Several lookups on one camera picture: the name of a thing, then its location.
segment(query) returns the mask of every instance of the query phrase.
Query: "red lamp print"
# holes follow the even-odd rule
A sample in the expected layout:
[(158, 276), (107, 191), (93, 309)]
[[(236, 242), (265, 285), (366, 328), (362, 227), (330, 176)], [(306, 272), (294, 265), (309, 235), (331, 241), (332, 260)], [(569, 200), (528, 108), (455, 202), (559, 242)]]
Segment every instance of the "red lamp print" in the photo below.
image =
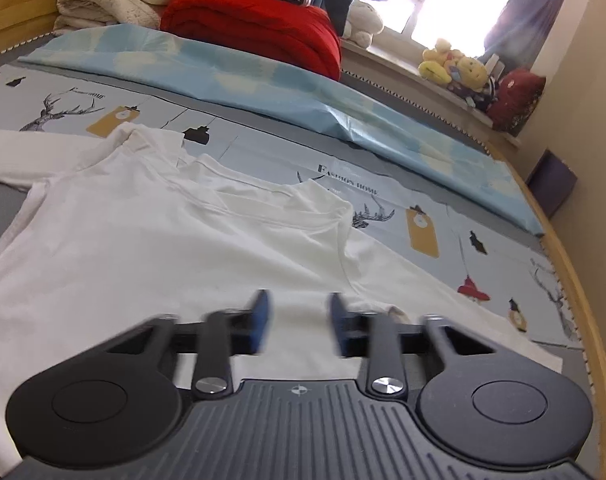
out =
[(458, 287), (457, 292), (459, 294), (462, 294), (463, 296), (467, 296), (472, 301), (475, 301), (478, 304), (481, 304), (485, 301), (490, 301), (491, 299), (489, 295), (487, 295), (482, 290), (478, 289), (478, 287), (474, 283), (474, 280), (472, 280), (469, 276), (465, 278), (463, 285)]

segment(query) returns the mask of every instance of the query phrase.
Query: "window sill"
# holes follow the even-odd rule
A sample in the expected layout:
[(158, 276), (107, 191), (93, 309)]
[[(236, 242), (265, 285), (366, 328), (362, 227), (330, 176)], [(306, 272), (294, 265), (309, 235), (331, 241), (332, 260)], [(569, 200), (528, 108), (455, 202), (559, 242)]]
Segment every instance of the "window sill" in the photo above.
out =
[[(354, 54), (358, 54), (359, 56), (363, 56), (367, 59), (370, 59), (380, 65), (387, 67), (394, 72), (408, 77), (418, 84), (422, 85), (424, 88), (428, 88), (430, 91), (434, 92), (436, 95), (441, 97), (442, 99), (447, 100), (449, 103), (457, 106), (461, 110), (464, 110), (466, 113), (470, 114), (475, 120), (479, 121), (481, 124), (486, 126), (487, 128), (492, 127), (492, 120), (482, 113), (481, 111), (470, 107), (464, 99), (461, 99), (452, 92), (442, 88), (426, 79), (423, 79), (418, 70), (418, 66), (413, 63), (401, 59), (394, 54), (385, 51), (384, 49), (372, 45), (368, 49), (364, 49), (359, 47), (357, 44), (352, 43), (351, 41), (341, 40), (341, 44), (343, 49), (349, 50)], [(515, 137), (512, 137), (510, 134), (506, 134), (504, 132), (494, 132), (497, 135), (500, 135), (503, 139), (507, 140), (510, 144), (515, 146), (516, 148), (520, 147), (520, 141)]]

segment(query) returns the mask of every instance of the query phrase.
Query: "folded red quilt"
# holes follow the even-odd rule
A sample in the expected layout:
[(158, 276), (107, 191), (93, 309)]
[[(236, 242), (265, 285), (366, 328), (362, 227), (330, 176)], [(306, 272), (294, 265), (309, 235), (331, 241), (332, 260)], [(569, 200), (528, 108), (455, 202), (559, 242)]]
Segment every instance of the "folded red quilt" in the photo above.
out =
[(338, 80), (340, 41), (327, 13), (279, 0), (172, 0), (161, 30), (244, 50)]

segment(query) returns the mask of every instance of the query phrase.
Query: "deer print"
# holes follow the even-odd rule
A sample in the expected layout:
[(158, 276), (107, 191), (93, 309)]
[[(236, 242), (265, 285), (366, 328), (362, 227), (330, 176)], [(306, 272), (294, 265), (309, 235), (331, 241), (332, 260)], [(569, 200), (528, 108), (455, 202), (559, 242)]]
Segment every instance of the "deer print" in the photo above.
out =
[(368, 221), (387, 222), (392, 216), (394, 216), (396, 209), (392, 209), (392, 212), (389, 215), (386, 215), (385, 208), (378, 200), (376, 200), (376, 197), (373, 194), (370, 196), (378, 206), (378, 213), (374, 213), (373, 215), (370, 214), (368, 205), (363, 204), (363, 211), (354, 212), (354, 216), (352, 217), (352, 227), (355, 227), (356, 229), (364, 229), (369, 225)]
[(531, 274), (532, 278), (534, 278), (536, 284), (547, 293), (549, 301), (551, 301), (556, 307), (556, 311), (558, 313), (558, 317), (561, 320), (561, 326), (563, 327), (563, 332), (565, 336), (570, 341), (576, 341), (578, 337), (576, 335), (576, 332), (574, 332), (574, 327), (572, 326), (570, 320), (565, 317), (565, 314), (563, 312), (563, 293), (558, 289), (558, 287), (555, 287), (554, 292), (552, 292), (538, 276), (538, 271), (541, 269), (540, 264), (536, 263), (533, 258), (530, 258), (529, 261), (534, 266), (534, 272), (530, 270), (529, 273)]
[[(55, 112), (54, 105), (61, 100), (63, 95), (70, 92), (73, 92), (74, 94), (89, 95), (92, 97), (92, 104), (87, 108), (81, 108), (81, 105), (76, 105), (74, 108), (70, 108), (69, 110)], [(44, 124), (48, 121), (62, 119), (63, 117), (70, 115), (85, 115), (91, 114), (92, 112), (99, 112), (100, 110), (103, 110), (103, 108), (95, 108), (96, 99), (102, 99), (103, 97), (104, 96), (102, 94), (81, 92), (76, 88), (70, 88), (69, 90), (58, 94), (49, 94), (47, 97), (45, 97), (45, 99), (43, 99), (44, 108), (40, 111), (40, 117), (38, 119), (34, 119), (31, 123), (26, 124), (20, 130), (22, 132), (42, 132)]]

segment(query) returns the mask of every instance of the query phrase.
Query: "bed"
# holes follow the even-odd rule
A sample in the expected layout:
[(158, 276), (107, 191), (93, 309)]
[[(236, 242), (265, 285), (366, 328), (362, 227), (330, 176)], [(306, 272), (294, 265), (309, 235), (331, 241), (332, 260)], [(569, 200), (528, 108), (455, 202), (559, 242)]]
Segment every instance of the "bed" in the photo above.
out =
[[(385, 225), (385, 218), (390, 216), (392, 210), (395, 210), (394, 205), (398, 204), (399, 200), (391, 196), (394, 195), (391, 191), (388, 192), (388, 196), (382, 198), (385, 193), (381, 194), (379, 190), (381, 187), (391, 189), (389, 182), (395, 182), (403, 189), (426, 195), (435, 203), (447, 205), (457, 213), (479, 224), (478, 230), (482, 230), (484, 227), (490, 232), (516, 242), (521, 247), (528, 248), (540, 255), (544, 254), (553, 265), (553, 271), (555, 271), (560, 282), (562, 294), (571, 309), (571, 313), (568, 315), (573, 316), (576, 322), (580, 340), (572, 346), (568, 346), (566, 342), (561, 340), (550, 340), (542, 344), (550, 352), (563, 358), (563, 372), (565, 374), (570, 375), (573, 380), (582, 384), (593, 394), (593, 402), (598, 414), (598, 424), (595, 426), (593, 436), (584, 446), (582, 465), (592, 474), (606, 478), (606, 356), (598, 334), (598, 327), (595, 325), (587, 298), (562, 244), (515, 171), (512, 170), (514, 179), (534, 211), (535, 218), (540, 222), (542, 231), (544, 231), (544, 234), (540, 237), (540, 244), (535, 236), (517, 228), (513, 224), (514, 219), (512, 219), (512, 222), (505, 221), (500, 218), (500, 215), (488, 211), (486, 207), (479, 206), (468, 198), (462, 197), (460, 193), (452, 192), (446, 186), (435, 184), (433, 179), (419, 176), (414, 172), (407, 171), (398, 163), (390, 162), (389, 157), (385, 158), (384, 154), (381, 154), (382, 157), (374, 156), (371, 151), (362, 149), (363, 144), (359, 147), (358, 143), (349, 143), (345, 142), (345, 139), (320, 135), (314, 132), (312, 128), (284, 122), (283, 118), (278, 121), (266, 117), (267, 114), (251, 112), (247, 108), (239, 109), (231, 106), (230, 103), (206, 102), (181, 95), (180, 92), (155, 88), (144, 82), (125, 81), (122, 78), (115, 78), (113, 75), (101, 75), (100, 73), (88, 73), (87, 71), (81, 73), (78, 70), (70, 69), (69, 65), (62, 66), (61, 63), (58, 66), (46, 66), (33, 63), (26, 65), (16, 62), (18, 57), (29, 54), (36, 47), (45, 45), (52, 39), (46, 33), (48, 28), (51, 27), (52, 20), (48, 15), (52, 11), (51, 3), (53, 0), (36, 1), (38, 3), (35, 5), (21, 7), (13, 6), (11, 3), (8, 5), (7, 1), (2, 2), (0, 0), (0, 8), (6, 7), (8, 9), (3, 12), (0, 11), (0, 78), (3, 79), (4, 89), (16, 93), (22, 92), (22, 95), (27, 98), (30, 95), (30, 88), (33, 88), (30, 85), (35, 84), (39, 87), (40, 92), (38, 98), (30, 97), (30, 104), (24, 110), (17, 110), (12, 120), (8, 119), (10, 116), (8, 110), (0, 110), (0, 128), (15, 130), (20, 128), (44, 128), (46, 131), (61, 133), (71, 133), (72, 130), (77, 132), (80, 129), (89, 136), (91, 133), (86, 129), (94, 126), (94, 134), (98, 132), (100, 135), (100, 129), (104, 125), (96, 126), (100, 121), (96, 120), (99, 119), (95, 117), (97, 114), (92, 115), (94, 112), (92, 107), (96, 109), (105, 108), (105, 112), (114, 111), (116, 113), (118, 113), (116, 109), (119, 106), (138, 107), (137, 110), (140, 114), (134, 120), (138, 119), (141, 122), (149, 120), (151, 121), (150, 125), (164, 126), (180, 131), (192, 129), (196, 137), (199, 134), (207, 134), (209, 136), (208, 143), (194, 142), (199, 146), (207, 147), (208, 153), (212, 156), (218, 155), (223, 163), (232, 160), (234, 151), (243, 154), (243, 156), (237, 157), (238, 161), (247, 160), (248, 146), (238, 144), (238, 139), (243, 134), (248, 134), (255, 136), (252, 138), (253, 142), (269, 142), (272, 153), (279, 154), (275, 158), (281, 161), (298, 158), (301, 161), (297, 167), (287, 167), (286, 171), (289, 172), (287, 178), (303, 180), (333, 173), (335, 180), (351, 180), (352, 184), (355, 184), (352, 187), (358, 189), (356, 198), (361, 200), (363, 205), (363, 207), (356, 208), (356, 212), (360, 216), (355, 218), (355, 222), (360, 222), (358, 225), (363, 229), (370, 229), (372, 236), (378, 234), (385, 237), (388, 234), (384, 229), (376, 230), (376, 228)], [(18, 43), (15, 48), (5, 50), (14, 43)], [(70, 78), (75, 79), (72, 85), (68, 81)], [(431, 116), (425, 110), (419, 110), (411, 103), (399, 100), (386, 92), (385, 89), (376, 88), (369, 82), (357, 80), (349, 74), (344, 74), (343, 81), (346, 85), (384, 102), (385, 105), (395, 108), (401, 114), (413, 120), (420, 121), (430, 128), (436, 128), (449, 137), (462, 140), (480, 153), (486, 152), (494, 160), (504, 160), (500, 152), (490, 144), (481, 146), (470, 139), (465, 132), (445, 124), (439, 118)], [(51, 91), (48, 90), (45, 93), (48, 85), (52, 85)], [(68, 88), (76, 88), (77, 90), (69, 92)], [(73, 109), (77, 104), (75, 100), (79, 98), (82, 101), (82, 103), (78, 103), (80, 105), (79, 109), (87, 110), (87, 112), (77, 114), (75, 117), (70, 114), (69, 117), (53, 120), (46, 124), (41, 110), (48, 110), (47, 96), (57, 93), (61, 95), (54, 96), (54, 98), (70, 100), (68, 109)], [(136, 96), (144, 96), (145, 99), (138, 102)], [(320, 155), (315, 154), (323, 156), (323, 164), (318, 163), (315, 157)], [(325, 166), (324, 170), (320, 170), (319, 166), (321, 165)], [(251, 171), (252, 168), (238, 169)], [(0, 235), (18, 211), (23, 197), (24, 195), (21, 192), (0, 186)], [(438, 216), (437, 209), (435, 207), (433, 213), (435, 218)], [(479, 233), (476, 234), (478, 235), (477, 240), (482, 243), (483, 236)], [(439, 278), (447, 281), (447, 278), (443, 276), (439, 276)], [(453, 283), (458, 279), (458, 275), (453, 276), (451, 286), (454, 286)], [(595, 465), (597, 446), (600, 448), (600, 459)]]

